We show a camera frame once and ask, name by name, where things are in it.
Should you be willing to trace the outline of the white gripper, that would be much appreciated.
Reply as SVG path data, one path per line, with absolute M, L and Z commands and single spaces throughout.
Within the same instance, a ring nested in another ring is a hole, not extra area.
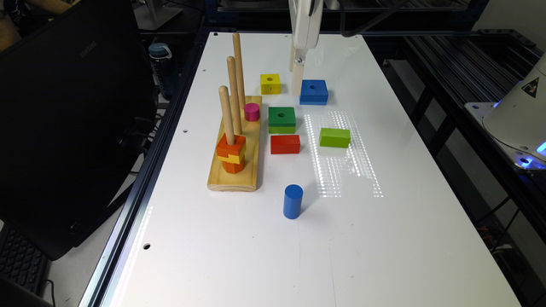
M 322 22 L 323 0 L 289 0 L 292 37 L 289 72 L 292 72 L 291 94 L 301 93 L 305 57 L 317 46 Z

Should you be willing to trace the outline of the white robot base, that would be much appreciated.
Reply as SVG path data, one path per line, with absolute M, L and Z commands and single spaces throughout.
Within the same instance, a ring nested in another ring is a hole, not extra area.
M 517 170 L 545 171 L 544 57 L 500 101 L 465 108 Z

